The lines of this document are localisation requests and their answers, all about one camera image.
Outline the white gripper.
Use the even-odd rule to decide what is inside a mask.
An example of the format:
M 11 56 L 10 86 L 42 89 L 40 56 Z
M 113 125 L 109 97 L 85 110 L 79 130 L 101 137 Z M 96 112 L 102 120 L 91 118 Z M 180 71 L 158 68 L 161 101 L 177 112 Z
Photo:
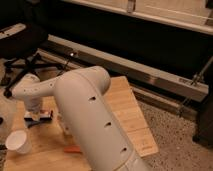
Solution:
M 33 121 L 40 120 L 40 110 L 42 108 L 43 102 L 40 98 L 27 99 L 24 101 L 25 109 L 30 113 L 30 117 Z

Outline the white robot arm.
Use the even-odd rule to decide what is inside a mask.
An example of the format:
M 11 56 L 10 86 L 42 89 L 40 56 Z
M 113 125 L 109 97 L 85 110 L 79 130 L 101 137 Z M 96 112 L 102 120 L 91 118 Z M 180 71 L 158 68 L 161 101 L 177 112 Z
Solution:
M 42 82 L 23 78 L 12 96 L 23 101 L 52 96 L 93 171 L 149 171 L 104 100 L 109 87 L 108 72 L 93 66 Z

